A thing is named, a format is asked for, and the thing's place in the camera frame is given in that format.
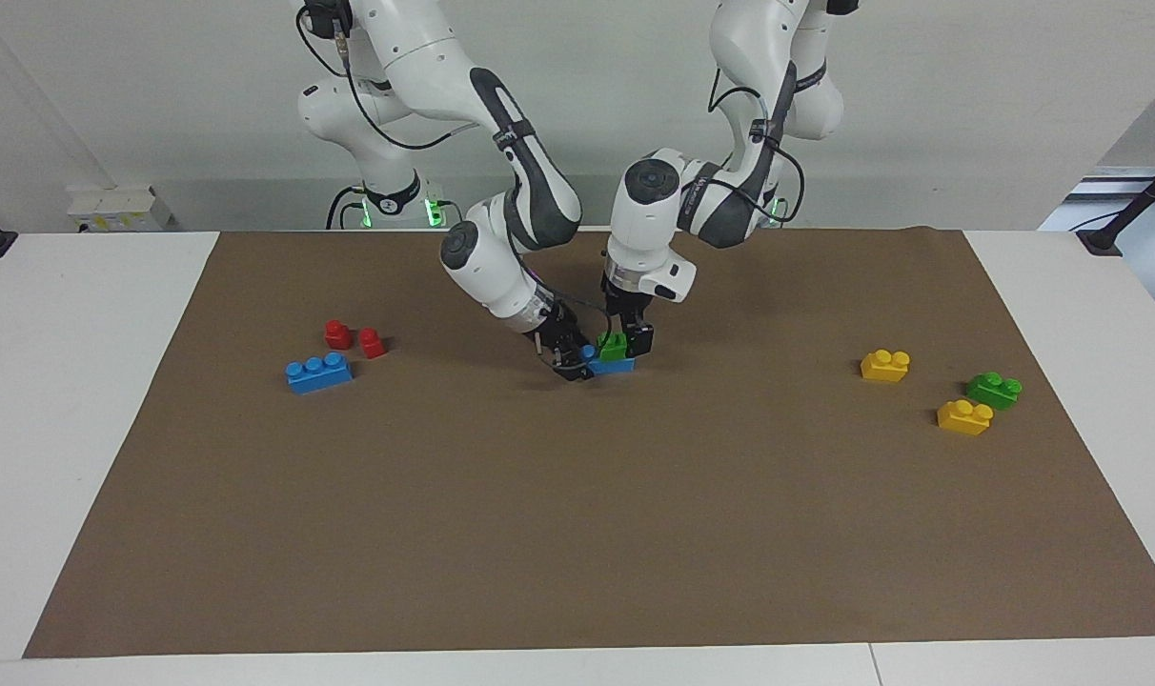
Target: toy block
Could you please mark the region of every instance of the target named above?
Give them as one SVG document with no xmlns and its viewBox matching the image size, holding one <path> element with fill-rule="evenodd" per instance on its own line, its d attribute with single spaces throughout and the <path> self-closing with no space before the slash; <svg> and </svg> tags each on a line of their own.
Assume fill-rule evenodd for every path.
<svg viewBox="0 0 1155 686">
<path fill-rule="evenodd" d="M 352 381 L 352 372 L 345 356 L 329 352 L 325 359 L 311 357 L 306 364 L 290 363 L 285 367 L 285 379 L 291 390 L 298 395 L 314 394 L 333 386 Z"/>
<path fill-rule="evenodd" d="M 625 334 L 602 334 L 598 337 L 598 359 L 618 363 L 629 356 L 629 337 Z"/>
<path fill-rule="evenodd" d="M 348 351 L 352 348 L 352 331 L 337 320 L 325 326 L 325 341 L 333 351 Z"/>
<path fill-rule="evenodd" d="M 996 410 L 1008 410 L 1014 407 L 1021 394 L 1022 385 L 1018 379 L 1001 379 L 994 371 L 982 373 L 967 385 L 968 398 Z"/>
<path fill-rule="evenodd" d="M 582 360 L 586 360 L 587 367 L 590 368 L 595 376 L 608 376 L 612 373 L 629 373 L 629 371 L 635 371 L 638 368 L 638 360 L 634 357 L 626 357 L 623 360 L 616 360 L 612 363 L 604 363 L 604 360 L 598 359 L 598 351 L 596 351 L 594 345 L 583 345 L 581 349 Z"/>
<path fill-rule="evenodd" d="M 362 351 L 365 352 L 365 359 L 373 360 L 375 357 L 387 355 L 387 348 L 382 344 L 382 340 L 379 338 L 378 330 L 362 329 L 357 338 L 358 343 L 362 344 Z"/>
<path fill-rule="evenodd" d="M 969 400 L 955 400 L 938 410 L 938 426 L 955 433 L 978 435 L 992 426 L 992 408 L 974 405 Z"/>
<path fill-rule="evenodd" d="M 869 381 L 888 381 L 899 383 L 908 376 L 908 366 L 912 358 L 908 352 L 873 351 L 862 360 L 862 379 Z"/>
</svg>

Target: power outlet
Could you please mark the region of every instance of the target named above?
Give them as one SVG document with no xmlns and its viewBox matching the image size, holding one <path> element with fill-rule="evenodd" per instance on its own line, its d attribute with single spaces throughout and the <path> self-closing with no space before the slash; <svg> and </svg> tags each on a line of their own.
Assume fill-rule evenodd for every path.
<svg viewBox="0 0 1155 686">
<path fill-rule="evenodd" d="M 148 186 L 111 191 L 70 189 L 68 219 L 74 231 L 171 231 L 172 210 Z"/>
</svg>

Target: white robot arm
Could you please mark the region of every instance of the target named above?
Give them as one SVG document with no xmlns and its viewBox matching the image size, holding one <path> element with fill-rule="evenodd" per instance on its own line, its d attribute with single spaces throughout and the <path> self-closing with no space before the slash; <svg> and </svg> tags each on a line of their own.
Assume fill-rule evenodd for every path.
<svg viewBox="0 0 1155 686">
<path fill-rule="evenodd" d="M 299 29 L 308 9 L 308 6 L 299 8 L 296 18 Z M 319 17 L 313 22 L 312 33 L 335 38 L 336 28 L 331 18 Z M 411 110 L 386 83 L 386 75 L 364 31 L 352 27 L 350 36 L 346 49 L 350 51 L 352 88 L 348 79 L 338 73 L 322 79 L 298 96 L 298 114 L 311 134 L 338 144 L 352 155 L 362 174 L 360 191 L 367 201 L 365 204 L 378 216 L 379 225 L 413 225 L 425 217 L 425 204 L 420 204 L 422 211 L 416 211 L 413 201 L 424 199 L 429 180 L 413 167 L 411 151 L 373 134 L 363 115 L 364 110 L 383 126 L 409 117 Z M 362 109 L 352 100 L 355 91 Z"/>
<path fill-rule="evenodd" d="M 612 211 L 603 291 L 620 318 L 629 355 L 650 351 L 644 308 L 660 297 L 681 303 L 695 266 L 670 248 L 675 231 L 730 248 L 751 237 L 776 193 L 783 134 L 829 135 L 843 99 L 826 75 L 833 16 L 856 0 L 724 0 L 709 43 L 733 87 L 717 105 L 730 121 L 735 151 L 724 165 L 663 149 L 624 174 Z"/>
<path fill-rule="evenodd" d="M 557 373 L 567 379 L 589 378 L 590 371 L 581 364 L 581 348 L 589 341 L 581 334 L 576 318 L 526 269 L 520 256 L 520 251 L 542 251 L 569 243 L 581 222 L 581 204 L 505 83 L 467 55 L 438 0 L 307 0 L 307 9 L 313 24 L 325 22 L 321 30 L 314 25 L 313 33 L 340 37 L 337 43 L 346 69 L 346 77 L 340 81 L 345 87 L 355 83 L 351 90 L 356 95 L 350 92 L 350 96 L 359 97 L 364 105 L 375 105 L 373 110 L 365 107 L 367 112 L 357 110 L 363 120 L 368 117 L 368 126 L 378 129 L 382 122 L 403 117 L 401 112 L 412 112 L 433 120 L 474 122 L 492 134 L 514 171 L 514 187 L 469 209 L 467 221 L 444 239 L 442 264 L 456 285 L 493 316 L 550 349 Z M 328 31 L 328 22 L 334 30 Z M 382 85 L 389 90 L 363 91 L 356 87 L 360 80 L 352 77 L 350 52 L 356 58 L 364 45 L 373 47 L 386 77 Z M 374 90 L 380 87 L 377 81 L 370 83 Z M 303 103 L 312 97 L 316 95 L 305 95 Z M 351 112 L 336 118 L 346 121 L 336 128 L 350 131 Z M 378 134 L 383 143 L 390 143 L 381 129 Z M 373 162 L 370 167 L 397 174 L 397 181 L 389 182 L 389 187 L 409 178 L 409 165 L 404 157 L 397 156 L 400 151 L 392 154 L 373 135 L 357 135 L 343 142 L 334 132 L 321 136 L 344 144 L 359 164 L 365 155 Z M 375 174 L 373 169 L 363 169 L 367 185 Z"/>
</svg>

